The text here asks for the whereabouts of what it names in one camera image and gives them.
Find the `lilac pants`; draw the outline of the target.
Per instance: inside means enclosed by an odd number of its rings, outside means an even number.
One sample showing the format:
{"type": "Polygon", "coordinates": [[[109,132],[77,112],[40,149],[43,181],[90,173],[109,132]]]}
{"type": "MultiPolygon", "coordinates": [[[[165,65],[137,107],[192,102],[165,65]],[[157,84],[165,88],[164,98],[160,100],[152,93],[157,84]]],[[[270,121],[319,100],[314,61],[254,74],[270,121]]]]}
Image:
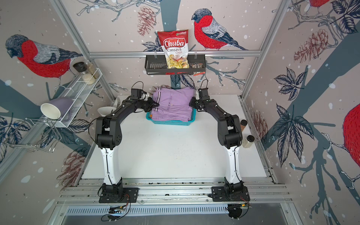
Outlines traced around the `lilac pants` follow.
{"type": "Polygon", "coordinates": [[[151,111],[151,119],[154,121],[181,121],[191,120],[193,108],[189,106],[190,100],[195,96],[192,88],[169,89],[157,87],[153,94],[153,100],[159,106],[151,111]]]}

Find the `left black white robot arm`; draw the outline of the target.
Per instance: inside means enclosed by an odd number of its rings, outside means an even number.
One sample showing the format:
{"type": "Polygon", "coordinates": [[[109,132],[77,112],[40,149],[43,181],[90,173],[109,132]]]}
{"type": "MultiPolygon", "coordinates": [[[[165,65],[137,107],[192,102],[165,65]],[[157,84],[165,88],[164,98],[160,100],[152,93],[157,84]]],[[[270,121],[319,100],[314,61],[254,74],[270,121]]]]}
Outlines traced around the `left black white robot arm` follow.
{"type": "Polygon", "coordinates": [[[122,142],[121,123],[137,109],[146,113],[159,106],[151,97],[135,99],[128,97],[114,112],[96,119],[95,143],[101,149],[104,161],[103,190],[107,193],[120,193],[122,175],[118,169],[118,151],[115,149],[122,142]]]}

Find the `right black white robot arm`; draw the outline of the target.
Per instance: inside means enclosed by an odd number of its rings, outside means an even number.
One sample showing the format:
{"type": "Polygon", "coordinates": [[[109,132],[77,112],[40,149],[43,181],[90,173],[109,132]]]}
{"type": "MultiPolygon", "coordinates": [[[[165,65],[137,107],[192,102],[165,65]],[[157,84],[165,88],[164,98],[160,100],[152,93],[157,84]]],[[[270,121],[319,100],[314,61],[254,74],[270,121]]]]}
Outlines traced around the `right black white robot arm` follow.
{"type": "Polygon", "coordinates": [[[226,194],[243,192],[245,186],[239,172],[239,148],[243,141],[240,118],[227,113],[216,100],[211,99],[208,88],[199,89],[198,98],[193,97],[189,105],[198,112],[210,114],[217,121],[218,141],[226,150],[226,194]]]}

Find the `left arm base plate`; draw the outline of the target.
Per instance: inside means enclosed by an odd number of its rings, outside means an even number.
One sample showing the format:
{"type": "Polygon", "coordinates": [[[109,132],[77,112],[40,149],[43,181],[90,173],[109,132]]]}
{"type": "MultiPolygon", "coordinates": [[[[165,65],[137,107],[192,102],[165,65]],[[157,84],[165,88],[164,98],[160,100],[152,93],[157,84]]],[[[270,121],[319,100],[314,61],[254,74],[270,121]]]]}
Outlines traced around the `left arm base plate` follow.
{"type": "Polygon", "coordinates": [[[99,197],[99,203],[136,203],[138,198],[139,188],[127,187],[122,188],[115,194],[106,193],[102,191],[99,197]]]}

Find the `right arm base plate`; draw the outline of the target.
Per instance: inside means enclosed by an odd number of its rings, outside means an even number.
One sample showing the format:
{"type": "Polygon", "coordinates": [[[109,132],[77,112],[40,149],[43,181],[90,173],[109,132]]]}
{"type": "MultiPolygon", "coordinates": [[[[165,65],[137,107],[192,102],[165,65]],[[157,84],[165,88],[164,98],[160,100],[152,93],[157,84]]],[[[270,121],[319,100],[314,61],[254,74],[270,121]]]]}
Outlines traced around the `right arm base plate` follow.
{"type": "Polygon", "coordinates": [[[249,202],[250,196],[246,186],[242,191],[226,191],[223,186],[214,186],[211,188],[211,193],[208,194],[214,202],[249,202]]]}

